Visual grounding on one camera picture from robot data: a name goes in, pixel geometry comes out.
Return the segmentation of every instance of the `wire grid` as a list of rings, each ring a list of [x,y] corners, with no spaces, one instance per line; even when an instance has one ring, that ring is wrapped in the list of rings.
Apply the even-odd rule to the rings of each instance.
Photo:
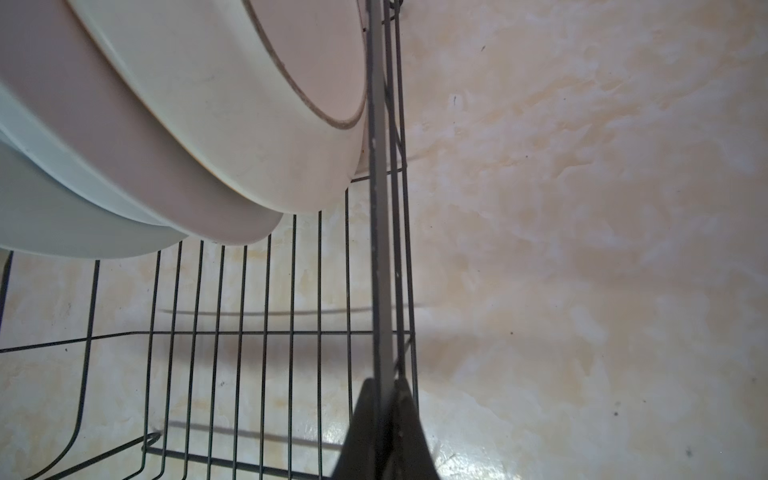
[[[416,349],[415,349],[415,326],[414,326],[414,302],[413,302],[413,288],[412,288],[412,268],[411,268],[411,245],[410,245],[410,231],[409,231],[409,204],[408,204],[408,176],[407,176],[407,161],[406,161],[406,143],[405,143],[405,129],[404,129],[404,111],[402,108],[402,72],[401,72],[401,57],[400,57],[400,31],[399,31],[399,2],[395,2],[389,5],[393,9],[394,15],[391,18],[385,17],[385,55],[386,55],[386,104],[387,104],[387,123],[389,126],[389,187],[391,189],[391,210],[390,219],[392,221],[392,237],[391,246],[394,257],[393,264],[393,289],[395,292],[395,317],[397,329],[392,331],[393,341],[396,343],[398,361],[394,365],[396,372],[404,376],[406,375],[406,364],[409,365],[410,381],[412,384],[413,394],[415,401],[418,405],[418,377],[417,377],[417,365],[416,365]],[[394,38],[394,50],[392,49],[392,39]],[[393,91],[392,85],[396,84],[398,87],[396,91]],[[231,470],[233,478],[236,477],[238,472],[251,472],[252,478],[262,478],[263,476],[275,476],[281,478],[329,478],[327,475],[333,470],[333,464],[338,456],[338,450],[340,444],[343,442],[343,434],[345,429],[340,432],[336,432],[336,443],[329,443],[327,441],[328,435],[323,431],[323,415],[328,415],[328,411],[346,410],[349,419],[351,419],[353,412],[354,400],[357,394],[356,385],[362,382],[364,378],[370,375],[370,363],[368,361],[360,359],[360,357],[368,356],[368,360],[371,359],[371,338],[373,335],[373,329],[371,326],[372,309],[364,307],[352,306],[353,290],[359,285],[351,283],[354,273],[358,269],[350,269],[350,244],[356,243],[363,247],[370,244],[370,236],[366,235],[365,230],[357,232],[361,238],[355,238],[350,236],[350,192],[353,196],[357,195],[358,200],[353,201],[353,214],[361,214],[365,212],[366,201],[364,188],[358,188],[358,186],[364,185],[370,181],[368,175],[357,177],[353,180],[353,185],[345,193],[345,201],[343,208],[343,224],[344,224],[344,278],[346,288],[346,305],[342,309],[324,309],[323,308],[323,290],[322,286],[327,282],[322,282],[323,278],[323,258],[326,258],[326,262],[331,262],[331,268],[338,270],[338,257],[323,255],[323,239],[326,242],[333,240],[329,239],[328,232],[324,234],[323,230],[323,212],[319,212],[316,215],[316,219],[311,217],[298,217],[293,216],[284,221],[283,223],[289,223],[290,225],[281,224],[282,232],[275,232],[266,239],[265,242],[260,242],[251,246],[250,252],[257,253],[257,258],[264,258],[263,262],[254,261],[253,255],[249,255],[249,247],[220,247],[200,241],[199,243],[194,240],[185,240],[179,242],[176,247],[171,247],[166,250],[157,252],[154,265],[154,284],[151,286],[151,313],[149,317],[148,329],[131,329],[112,333],[94,333],[94,323],[97,318],[97,311],[99,310],[99,303],[102,297],[99,297],[99,278],[103,273],[103,263],[100,260],[96,260],[93,263],[93,273],[91,281],[91,293],[90,302],[88,308],[88,320],[86,326],[85,336],[81,336],[73,339],[55,340],[45,343],[33,343],[23,346],[12,346],[4,349],[0,349],[0,353],[10,354],[19,353],[24,351],[40,351],[40,349],[50,349],[52,347],[79,345],[83,346],[83,363],[80,375],[80,388],[78,394],[78,407],[74,421],[74,429],[71,437],[61,451],[61,453],[49,461],[47,465],[37,470],[33,475],[27,478],[64,478],[70,475],[74,475],[80,478],[81,475],[87,473],[85,470],[87,467],[92,466],[99,462],[105,462],[115,455],[133,455],[136,458],[135,463],[138,464],[136,469],[132,472],[112,472],[116,475],[116,478],[164,478],[167,474],[168,478],[175,475],[175,472],[179,470],[178,464],[176,468],[166,468],[171,461],[183,462],[181,469],[181,478],[186,478],[191,473],[191,465],[204,466],[206,478],[214,477],[219,478],[221,474],[221,468]],[[326,212],[326,219],[333,222],[338,220],[339,211],[332,210]],[[313,229],[313,223],[316,222],[316,230]],[[276,237],[276,241],[280,245],[273,245],[273,237]],[[309,242],[309,238],[314,237],[313,242]],[[290,260],[287,257],[287,245],[286,238],[290,239]],[[310,257],[314,257],[315,274],[316,274],[316,302],[314,310],[298,310],[296,301],[296,259],[297,259],[297,244],[302,245],[302,249],[299,250],[299,256],[305,257],[305,260]],[[402,246],[405,247],[405,259],[402,255]],[[191,260],[191,264],[196,264],[196,268],[185,268],[190,264],[190,252],[197,257],[197,262],[194,262],[194,258]],[[369,258],[364,258],[364,255],[352,254],[352,265],[359,266],[361,263],[365,263]],[[106,265],[114,265],[113,261],[106,262]],[[2,275],[2,290],[0,290],[0,322],[2,321],[2,315],[5,310],[6,294],[8,287],[12,283],[13,278],[13,263],[14,255],[11,253],[6,261],[3,275]],[[249,280],[253,277],[253,271],[256,269],[256,263],[258,266],[263,264],[263,282],[259,282],[258,287],[262,287],[262,292],[255,292],[253,288],[248,288]],[[406,295],[407,303],[403,299],[403,275],[402,265],[405,263],[405,281],[406,281]],[[222,310],[222,295],[225,283],[230,285],[234,276],[238,276],[237,272],[233,272],[233,264],[239,264],[241,266],[239,272],[240,278],[240,295],[239,295],[239,309],[232,312]],[[210,278],[211,267],[215,272],[216,268],[217,279]],[[273,280],[278,274],[278,269],[283,271],[290,268],[290,274],[282,276],[282,278],[290,279],[290,305],[287,311],[274,311],[274,302],[270,298],[270,280]],[[304,281],[306,274],[310,269],[305,268],[303,275],[300,276],[300,281]],[[161,282],[161,274],[165,272],[163,276],[163,282]],[[368,270],[368,281],[370,281],[370,270]],[[180,283],[188,282],[190,277],[195,278],[195,295],[194,295],[194,308],[192,310],[183,310],[180,308]],[[216,294],[216,307],[214,311],[203,311],[200,309],[201,297],[206,295],[210,296],[210,291]],[[158,295],[163,296],[164,290],[170,295],[172,290],[172,307],[170,309],[162,309],[158,307]],[[368,295],[370,299],[370,288],[366,290],[362,288],[363,294]],[[255,298],[263,298],[263,311],[262,312],[249,312],[246,309],[246,300],[252,300]],[[270,304],[273,307],[273,312],[270,313]],[[170,325],[163,327],[159,316],[170,315]],[[181,318],[192,318],[191,329],[180,328],[180,323],[183,322]],[[288,317],[288,327],[275,329],[270,326],[270,316],[273,318],[277,316],[278,320]],[[407,325],[404,322],[404,318],[408,318]],[[227,326],[222,326],[222,319],[225,323],[228,323],[229,319],[237,319],[237,328],[231,329]],[[308,323],[304,321],[306,318],[314,318],[314,328],[310,328]],[[215,319],[213,329],[202,328],[204,323],[208,324],[207,319]],[[403,335],[397,336],[398,329]],[[198,358],[200,361],[200,351],[203,349],[203,343],[210,342],[210,338],[213,338],[212,345],[212,359],[210,364],[210,371],[206,369],[203,375],[203,371],[198,366],[196,369],[195,360]],[[146,380],[144,383],[144,408],[143,408],[143,435],[129,439],[121,445],[103,451],[102,453],[91,456],[90,458],[82,459],[82,455],[76,455],[78,450],[76,442],[78,436],[81,433],[81,424],[84,418],[86,399],[88,396],[88,376],[89,372],[94,368],[95,364],[91,363],[91,352],[96,345],[109,341],[109,339],[119,342],[127,343],[129,339],[135,343],[144,339],[146,341],[147,355],[145,359],[146,366]],[[217,382],[223,377],[223,373],[217,371],[219,366],[219,355],[222,352],[220,343],[228,342],[231,340],[237,342],[237,354],[236,354],[236,366],[234,375],[234,398],[222,397],[220,394],[217,398]],[[287,339],[287,366],[283,368],[283,365],[278,365],[275,369],[270,365],[270,357],[275,348],[282,350],[286,345]],[[307,391],[308,376],[306,371],[297,372],[296,354],[297,343],[300,343],[300,348],[308,350],[308,340],[314,340],[314,349],[316,350],[316,434],[314,439],[306,439],[304,435],[297,435],[294,419],[297,415],[297,403],[302,406],[306,405],[308,398],[305,396]],[[346,353],[346,391],[340,392],[333,387],[338,387],[338,379],[329,378],[329,374],[323,371],[323,340],[334,339],[336,343],[335,347],[338,347],[338,341],[341,340],[342,344],[345,344]],[[366,344],[366,347],[360,348],[362,345],[360,341]],[[252,352],[252,348],[255,345],[254,342],[260,341],[260,359],[250,358],[249,352]],[[165,351],[158,349],[160,344],[163,344],[164,348],[167,348],[167,356]],[[356,360],[353,362],[353,350],[355,350],[355,344],[358,349],[356,351]],[[186,359],[182,357],[179,360],[179,351],[189,349],[189,357]],[[246,360],[243,361],[243,353],[246,353]],[[167,359],[167,367],[163,362],[163,359]],[[176,367],[174,367],[174,359],[177,361]],[[187,367],[187,375],[175,374],[176,369],[179,368],[179,362],[184,363],[182,366]],[[355,368],[355,362],[362,364],[362,371]],[[260,369],[258,376],[252,376],[251,367],[256,367],[256,370]],[[245,376],[243,375],[243,368],[246,367],[247,371]],[[158,370],[167,369],[164,379],[162,375],[158,375]],[[276,372],[282,372],[283,378],[276,378],[274,375]],[[296,377],[300,376],[300,383],[296,384]],[[249,386],[253,386],[254,382],[258,378],[260,382],[259,389],[253,391],[252,389],[244,389],[243,383],[247,382]],[[199,408],[196,410],[193,404],[198,401],[198,393],[204,386],[201,387],[200,383],[205,382],[208,385],[210,396],[207,399],[208,415],[207,422],[205,424],[192,423],[192,413],[195,410],[199,413]],[[326,380],[326,385],[331,384],[330,389],[334,390],[332,395],[329,396],[326,387],[326,393],[323,394],[323,380]],[[176,385],[176,389],[172,389],[172,384]],[[286,411],[285,412],[270,412],[267,408],[269,403],[268,396],[271,389],[277,389],[278,386],[284,386],[287,384],[286,393]],[[250,405],[250,399],[253,396],[259,396],[259,428],[258,432],[243,433],[240,424],[240,416],[244,412],[242,402]],[[185,406],[186,415],[184,421],[175,421],[171,419],[171,405],[181,402]],[[233,402],[233,424],[231,428],[223,428],[217,425],[217,413],[216,407],[222,403]],[[151,408],[158,409],[162,412],[161,425],[152,424],[151,418],[157,418],[157,415],[151,415]],[[285,420],[287,422],[285,435],[279,433],[272,433],[270,431],[270,420],[274,415],[285,414]],[[169,438],[174,437],[174,433],[183,434],[181,437],[175,435],[176,438],[172,441],[176,446],[169,445]],[[193,439],[192,443],[195,443],[194,438],[204,435],[206,439],[199,439],[198,445],[207,443],[206,452],[192,452],[190,450],[190,439]],[[243,438],[250,441],[255,440],[257,442],[257,462],[250,460],[255,456],[253,445],[249,448],[250,455],[248,460],[238,458],[243,457],[242,446],[239,449],[238,443],[243,443]],[[229,458],[223,458],[222,455],[214,454],[214,448],[219,444],[229,442],[231,444],[231,453]],[[285,448],[285,462],[284,465],[271,465],[270,460],[267,457],[268,452],[265,452],[265,448],[268,449],[268,442],[278,442],[284,444]],[[316,468],[306,468],[300,470],[294,468],[296,464],[296,448],[301,448],[304,452],[302,456],[304,463],[300,464],[306,467],[306,458],[310,456],[307,453],[307,447],[313,446],[316,455]],[[152,456],[156,455],[159,459],[159,465],[157,462],[151,462]],[[62,459],[67,457],[67,461],[61,462]],[[151,471],[151,467],[156,467],[156,470]],[[192,473],[193,478],[199,478],[201,472]]]

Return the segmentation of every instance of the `stacked plates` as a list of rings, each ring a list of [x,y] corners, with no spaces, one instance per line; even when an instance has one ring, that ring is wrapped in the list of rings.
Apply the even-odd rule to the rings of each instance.
[[[0,3],[0,247],[149,253],[266,237],[359,159],[356,0]]]

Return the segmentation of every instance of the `plate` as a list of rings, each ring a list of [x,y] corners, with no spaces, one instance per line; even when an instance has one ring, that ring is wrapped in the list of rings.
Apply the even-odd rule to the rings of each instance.
[[[125,258],[156,252],[186,237],[168,227],[107,212],[0,143],[0,247],[77,258]]]
[[[200,166],[125,86],[64,2],[0,2],[0,83],[76,153],[68,167],[175,230],[242,245],[264,238],[282,217]],[[23,128],[19,117],[10,119],[0,123],[16,142]],[[33,160],[67,168],[55,155]]]
[[[343,195],[366,96],[357,0],[70,0],[126,83],[206,169],[287,213]]]
[[[113,214],[137,222],[162,225],[118,190],[101,181],[87,164],[56,138],[5,86],[0,83],[0,133],[7,130],[16,148],[35,159],[47,174],[76,194]]]

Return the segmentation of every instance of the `wire dish rack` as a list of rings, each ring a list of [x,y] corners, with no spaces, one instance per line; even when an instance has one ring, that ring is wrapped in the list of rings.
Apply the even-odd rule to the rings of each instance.
[[[76,405],[60,419],[71,434],[54,435],[63,448],[39,448],[45,435],[36,432],[45,425],[16,418],[25,434],[12,442],[26,445],[15,451],[27,466],[0,476],[330,478],[366,377],[381,398],[393,375],[407,378],[418,405],[400,3],[385,0],[383,28],[366,33],[370,173],[353,180],[343,207],[286,217],[252,246],[185,240],[142,257],[134,263],[145,273],[143,303],[116,306],[121,288],[113,279],[133,268],[131,260],[90,263],[90,281],[78,283],[90,293],[75,294],[87,296],[88,307],[72,320],[84,335],[0,349],[6,362],[45,361],[54,351],[81,353],[82,361],[60,379],[77,402],[53,399]],[[369,25],[379,25],[382,12],[369,15]],[[382,41],[371,41],[379,33]],[[6,260],[0,322],[6,300],[51,294],[15,280],[34,263],[27,257]],[[120,324],[123,308],[135,318]],[[0,340],[17,320],[7,317]],[[107,318],[116,320],[108,328]],[[122,375],[110,370],[116,366],[135,381],[110,379]],[[89,422],[101,426],[83,426]],[[141,434],[128,435],[126,425]]]

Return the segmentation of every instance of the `black metal frame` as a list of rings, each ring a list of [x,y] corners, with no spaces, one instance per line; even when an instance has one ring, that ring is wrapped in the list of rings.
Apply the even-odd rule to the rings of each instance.
[[[368,0],[368,9],[373,18],[381,18],[382,13],[378,11],[378,17],[376,13],[370,12],[371,4],[376,5],[379,0]],[[349,191],[345,193],[345,241],[346,241],[346,330],[324,330],[322,328],[322,311],[320,309],[320,277],[322,275],[321,264],[321,248],[322,240],[320,232],[323,225],[323,212],[317,214],[318,220],[318,237],[317,237],[317,329],[315,330],[296,330],[294,329],[294,316],[296,311],[294,309],[295,298],[295,275],[296,272],[296,215],[293,216],[293,232],[292,232],[292,252],[291,252],[291,300],[290,300],[290,326],[288,330],[268,330],[269,321],[269,297],[270,297],[270,269],[272,268],[271,252],[272,252],[272,236],[270,235],[266,239],[266,282],[264,291],[264,314],[263,314],[263,329],[262,330],[243,330],[243,308],[245,300],[245,286],[246,286],[246,270],[247,270],[247,251],[248,247],[238,247],[243,249],[243,272],[242,272],[242,290],[240,297],[240,328],[236,331],[220,331],[220,318],[221,318],[221,295],[223,286],[223,271],[224,271],[224,252],[225,247],[220,247],[220,270],[219,270],[219,283],[218,283],[218,301],[216,310],[216,329],[213,332],[198,332],[197,321],[200,315],[200,291],[204,287],[202,284],[202,272],[203,272],[203,248],[204,242],[199,243],[199,263],[197,270],[197,291],[195,296],[194,307],[194,319],[192,330],[176,330],[176,317],[179,279],[180,279],[180,266],[181,266],[181,252],[182,246],[186,246],[190,243],[189,240],[185,242],[179,242],[177,251],[177,265],[175,273],[174,284],[174,305],[170,323],[170,330],[157,330],[155,329],[155,313],[157,311],[157,289],[160,277],[161,256],[163,251],[157,252],[157,262],[155,265],[154,276],[154,293],[152,299],[152,310],[150,317],[149,330],[134,330],[129,332],[112,333],[107,335],[93,335],[94,326],[94,311],[97,305],[97,291],[98,291],[98,279],[99,269],[101,262],[96,260],[94,262],[93,281],[91,287],[91,304],[90,312],[88,315],[88,329],[85,337],[67,339],[55,342],[38,343],[26,346],[15,346],[10,348],[0,349],[0,353],[18,352],[22,350],[31,349],[43,349],[50,346],[59,346],[66,344],[83,344],[84,345],[84,362],[81,375],[81,388],[80,399],[78,403],[77,418],[74,426],[74,430],[71,435],[71,439],[65,449],[58,455],[58,457],[44,468],[40,469],[34,475],[28,477],[28,480],[34,478],[41,478],[52,468],[54,468],[58,462],[64,458],[70,451],[71,447],[78,438],[78,433],[81,427],[81,420],[83,418],[84,402],[86,396],[86,386],[88,384],[88,367],[90,362],[91,344],[94,341],[100,339],[108,339],[122,336],[143,336],[147,339],[147,380],[144,394],[144,435],[137,439],[132,439],[125,442],[114,449],[104,452],[94,458],[90,458],[85,462],[79,463],[73,467],[70,467],[62,472],[47,478],[64,478],[75,472],[81,471],[83,468],[87,468],[94,463],[100,462],[112,455],[119,452],[123,452],[126,449],[130,449],[141,445],[141,463],[135,472],[128,473],[124,478],[128,480],[139,474],[141,474],[146,466],[147,454],[159,455],[162,458],[161,470],[154,478],[161,478],[165,473],[165,460],[166,458],[178,458],[184,460],[184,478],[187,477],[187,466],[189,462],[203,463],[207,465],[207,478],[210,478],[210,472],[212,466],[221,466],[232,468],[233,478],[237,474],[237,471],[244,472],[257,472],[259,478],[264,475],[273,475],[284,478],[329,478],[323,475],[323,457],[320,454],[322,448],[322,413],[321,413],[321,375],[320,375],[320,356],[321,356],[321,339],[323,336],[346,336],[347,346],[347,380],[348,380],[348,409],[350,420],[353,417],[353,390],[352,390],[352,347],[351,340],[353,336],[371,336],[374,342],[374,376],[377,379],[377,396],[382,399],[383,396],[391,394],[393,391],[395,373],[398,377],[404,378],[406,376],[406,353],[410,349],[410,363],[411,363],[411,375],[410,380],[412,382],[413,396],[416,405],[419,402],[418,391],[418,377],[417,377],[417,365],[416,365],[416,348],[415,348],[415,329],[414,329],[414,302],[413,302],[413,281],[412,281],[412,268],[411,268],[411,244],[410,244],[410,217],[409,217],[409,196],[408,196],[408,163],[406,157],[406,136],[404,126],[404,111],[403,111],[403,96],[402,96],[402,59],[401,59],[401,45],[400,45],[400,2],[389,2],[383,0],[380,5],[388,10],[391,8],[393,15],[384,15],[381,22],[369,22],[369,25],[383,25],[384,34],[384,49],[376,53],[376,49],[382,49],[381,42],[371,41],[376,35],[381,35],[381,27],[379,26],[371,28],[368,32],[368,46],[369,46],[369,79],[379,78],[382,81],[375,82],[369,80],[369,152],[370,152],[370,175],[359,177],[353,180],[353,182],[368,180],[370,182],[370,194],[371,194],[371,240],[372,240],[372,281],[373,281],[373,299],[372,299],[372,329],[371,330],[352,330],[351,328],[351,314],[353,309],[350,305],[350,286],[349,286]],[[374,61],[375,58],[381,58],[384,55],[384,62],[386,63],[386,78],[384,78],[383,66],[381,61]],[[396,66],[396,71],[393,68],[393,62]],[[394,98],[394,92],[392,91],[392,85],[396,84],[398,88],[398,96]],[[385,123],[389,125],[389,138],[384,140],[385,135]],[[383,145],[389,145],[389,148],[381,148]],[[386,167],[386,155],[389,155],[389,171]],[[401,166],[398,167],[398,157],[401,159]],[[391,194],[387,194],[387,177],[390,179]],[[401,185],[399,183],[399,177],[402,179],[402,210],[399,204],[399,195]],[[392,250],[394,253],[394,265],[393,273],[395,278],[395,318],[396,328],[392,328],[391,319],[391,303],[390,303],[390,259],[389,259],[389,206],[392,208]],[[402,229],[400,214],[402,211]],[[402,245],[405,247],[405,280],[406,280],[406,295],[407,304],[403,301],[403,258],[402,258]],[[4,269],[2,272],[2,284],[0,285],[0,333],[2,332],[2,314],[5,308],[5,295],[8,289],[8,283],[12,275],[13,265],[13,252],[8,256]],[[404,309],[407,306],[407,315],[409,319],[409,328],[406,329],[404,320]],[[389,335],[394,334],[396,336],[396,360],[392,359],[392,344],[389,341]],[[174,338],[181,335],[190,335],[191,338],[191,357],[190,357],[190,373],[189,373],[189,389],[187,397],[187,417],[186,417],[186,436],[185,436],[185,450],[183,452],[169,450],[167,448],[167,433],[170,411],[170,386],[171,375],[173,369],[173,354],[174,354]],[[194,376],[194,359],[195,359],[195,342],[199,335],[214,335],[214,363],[213,363],[213,378],[211,379],[212,385],[216,383],[216,367],[217,367],[217,352],[218,341],[221,335],[237,335],[237,383],[236,383],[236,395],[235,395],[235,415],[234,415],[234,429],[233,429],[233,458],[223,459],[213,457],[213,425],[214,425],[214,406],[216,402],[216,389],[211,389],[210,399],[210,431],[208,436],[208,453],[207,455],[193,455],[189,453],[190,446],[190,413],[191,413],[191,399],[192,399],[192,381]],[[237,460],[237,441],[238,441],[238,418],[240,414],[240,374],[242,366],[242,352],[243,352],[243,337],[244,336],[259,336],[263,337],[263,358],[262,358],[262,378],[261,378],[261,411],[260,411],[260,451],[259,451],[259,465],[252,463],[241,462]],[[290,338],[290,351],[289,351],[289,368],[288,368],[288,435],[287,435],[287,448],[288,448],[288,468],[274,468],[268,465],[264,465],[264,409],[266,398],[266,354],[268,339],[270,336],[275,335],[288,335]],[[317,448],[318,454],[318,475],[307,474],[302,472],[295,472],[292,470],[292,445],[293,445],[293,431],[292,431],[292,417],[293,417],[293,341],[295,336],[316,336],[317,338],[317,404],[318,404],[318,439]],[[152,364],[152,349],[155,336],[169,336],[170,346],[168,354],[168,373],[167,373],[167,385],[166,385],[166,402],[165,402],[165,417],[164,427],[161,432],[150,432],[148,425],[149,415],[149,399],[150,399],[150,387],[151,385],[151,364]],[[381,349],[389,348],[389,354],[382,355]],[[387,408],[387,401],[379,401],[376,403],[379,409],[379,418],[385,419],[386,414],[384,411]],[[383,442],[383,436],[385,435],[386,426],[380,425],[379,427],[379,439]],[[381,452],[383,444],[378,443],[376,447],[377,452]]]

